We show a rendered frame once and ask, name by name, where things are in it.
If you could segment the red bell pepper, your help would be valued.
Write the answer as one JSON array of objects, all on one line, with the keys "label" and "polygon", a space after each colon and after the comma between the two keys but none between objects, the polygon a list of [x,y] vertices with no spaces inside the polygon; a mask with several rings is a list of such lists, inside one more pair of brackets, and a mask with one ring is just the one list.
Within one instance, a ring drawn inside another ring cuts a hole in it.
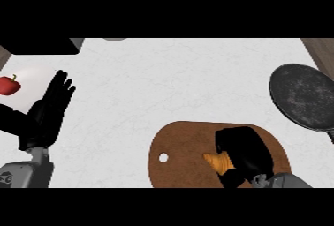
[{"label": "red bell pepper", "polygon": [[0,77],[0,95],[12,95],[21,89],[16,74],[12,77]]}]

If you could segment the black appliance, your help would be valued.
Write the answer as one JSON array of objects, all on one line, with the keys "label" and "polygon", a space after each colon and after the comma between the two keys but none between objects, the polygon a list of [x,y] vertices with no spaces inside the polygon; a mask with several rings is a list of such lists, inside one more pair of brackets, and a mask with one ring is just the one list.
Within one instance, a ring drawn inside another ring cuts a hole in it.
[{"label": "black appliance", "polygon": [[77,55],[84,38],[0,38],[0,46],[13,55]]}]

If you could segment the brown wooden cutting board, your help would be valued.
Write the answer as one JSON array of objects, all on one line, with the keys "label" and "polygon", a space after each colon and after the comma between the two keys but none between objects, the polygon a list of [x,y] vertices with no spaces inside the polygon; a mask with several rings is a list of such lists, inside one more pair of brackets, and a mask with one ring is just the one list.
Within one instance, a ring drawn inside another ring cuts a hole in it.
[{"label": "brown wooden cutting board", "polygon": [[[149,177],[154,188],[222,188],[217,173],[203,157],[214,154],[216,131],[247,124],[177,121],[155,134],[149,152]],[[274,173],[291,173],[284,147],[274,135],[257,125],[259,133],[274,158]]]}]

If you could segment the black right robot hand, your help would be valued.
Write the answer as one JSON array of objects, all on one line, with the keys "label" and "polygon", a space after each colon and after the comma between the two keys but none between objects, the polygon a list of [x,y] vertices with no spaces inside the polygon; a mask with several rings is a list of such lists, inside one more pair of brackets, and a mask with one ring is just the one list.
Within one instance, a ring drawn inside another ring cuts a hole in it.
[{"label": "black right robot hand", "polygon": [[265,187],[274,177],[274,159],[259,133],[248,126],[225,128],[216,131],[216,147],[219,154],[228,153],[234,165],[219,176],[223,187],[238,188],[244,181],[253,183],[257,176],[259,186]]}]

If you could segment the dark grey frying pan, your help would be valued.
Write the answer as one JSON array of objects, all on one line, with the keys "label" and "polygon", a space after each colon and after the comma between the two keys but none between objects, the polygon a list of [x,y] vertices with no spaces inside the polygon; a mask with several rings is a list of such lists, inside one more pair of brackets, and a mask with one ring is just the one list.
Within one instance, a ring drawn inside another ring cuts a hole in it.
[{"label": "dark grey frying pan", "polygon": [[284,64],[274,70],[269,93],[284,116],[324,132],[334,144],[334,80],[328,75],[308,65]]}]

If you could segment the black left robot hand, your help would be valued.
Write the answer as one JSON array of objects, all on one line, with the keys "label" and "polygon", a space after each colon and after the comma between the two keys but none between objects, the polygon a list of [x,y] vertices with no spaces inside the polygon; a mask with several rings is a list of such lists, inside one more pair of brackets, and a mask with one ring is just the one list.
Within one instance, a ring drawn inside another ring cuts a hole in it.
[{"label": "black left robot hand", "polygon": [[0,131],[18,136],[21,151],[53,145],[74,91],[68,73],[58,70],[43,98],[34,102],[27,114],[0,103]]}]

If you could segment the white plate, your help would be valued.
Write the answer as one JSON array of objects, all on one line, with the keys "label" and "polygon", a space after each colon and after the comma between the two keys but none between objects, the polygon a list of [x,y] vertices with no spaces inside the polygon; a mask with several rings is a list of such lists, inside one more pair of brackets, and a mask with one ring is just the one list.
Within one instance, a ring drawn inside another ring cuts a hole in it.
[{"label": "white plate", "polygon": [[12,95],[0,95],[0,103],[13,110],[28,113],[34,102],[43,97],[56,69],[43,64],[28,65],[16,70],[0,73],[0,77],[12,77],[21,84],[19,90]]}]

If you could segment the brown wooden panel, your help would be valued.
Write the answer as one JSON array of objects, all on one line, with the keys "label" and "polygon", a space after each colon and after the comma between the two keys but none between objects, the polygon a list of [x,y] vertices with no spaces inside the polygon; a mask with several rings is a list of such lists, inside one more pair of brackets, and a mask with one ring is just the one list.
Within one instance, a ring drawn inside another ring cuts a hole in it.
[{"label": "brown wooden panel", "polygon": [[302,38],[318,69],[334,80],[334,38]]}]

